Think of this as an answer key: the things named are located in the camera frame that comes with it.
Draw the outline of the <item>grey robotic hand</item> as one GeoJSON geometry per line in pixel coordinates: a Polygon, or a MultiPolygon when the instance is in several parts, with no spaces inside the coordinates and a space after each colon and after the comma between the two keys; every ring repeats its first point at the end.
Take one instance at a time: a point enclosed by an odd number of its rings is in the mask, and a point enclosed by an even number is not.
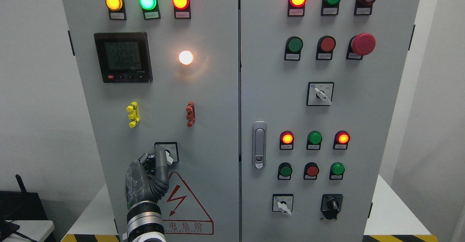
{"type": "Polygon", "coordinates": [[[143,201],[157,203],[169,190],[168,162],[165,149],[155,145],[154,154],[143,154],[131,161],[126,171],[128,209],[143,201]]]}

